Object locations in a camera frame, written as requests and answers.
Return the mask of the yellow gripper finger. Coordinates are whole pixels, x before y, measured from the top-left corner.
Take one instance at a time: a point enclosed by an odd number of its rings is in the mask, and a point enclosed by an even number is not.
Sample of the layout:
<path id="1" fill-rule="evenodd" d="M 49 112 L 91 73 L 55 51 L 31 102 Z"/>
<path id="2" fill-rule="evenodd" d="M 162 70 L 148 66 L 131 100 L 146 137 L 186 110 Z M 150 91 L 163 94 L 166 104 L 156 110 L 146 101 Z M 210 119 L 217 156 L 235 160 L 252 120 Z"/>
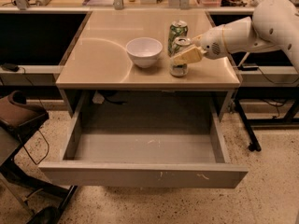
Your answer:
<path id="1" fill-rule="evenodd" d="M 175 65 L 200 62 L 206 54 L 202 47 L 190 46 L 189 48 L 177 53 L 172 57 Z"/>

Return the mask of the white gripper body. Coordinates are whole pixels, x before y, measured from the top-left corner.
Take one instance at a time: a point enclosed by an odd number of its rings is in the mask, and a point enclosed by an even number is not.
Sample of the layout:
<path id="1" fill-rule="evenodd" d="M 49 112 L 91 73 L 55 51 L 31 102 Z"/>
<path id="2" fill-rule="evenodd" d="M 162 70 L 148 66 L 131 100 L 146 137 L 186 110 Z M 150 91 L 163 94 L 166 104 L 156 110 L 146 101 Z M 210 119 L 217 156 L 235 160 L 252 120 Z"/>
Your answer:
<path id="1" fill-rule="evenodd" d="M 212 28 L 192 39 L 196 47 L 201 47 L 208 59 L 216 60 L 226 56 L 222 41 L 222 28 Z"/>

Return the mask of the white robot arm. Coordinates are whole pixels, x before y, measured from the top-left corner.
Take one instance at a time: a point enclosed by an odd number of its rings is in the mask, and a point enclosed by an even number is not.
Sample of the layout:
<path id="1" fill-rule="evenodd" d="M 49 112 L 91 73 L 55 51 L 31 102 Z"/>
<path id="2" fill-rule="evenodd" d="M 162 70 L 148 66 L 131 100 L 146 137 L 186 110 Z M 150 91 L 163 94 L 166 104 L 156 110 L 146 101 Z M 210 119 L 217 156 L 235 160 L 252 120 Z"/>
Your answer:
<path id="1" fill-rule="evenodd" d="M 299 15 L 289 0 L 263 0 L 252 17 L 213 27 L 171 58 L 171 64 L 216 60 L 238 52 L 282 50 L 299 71 Z"/>

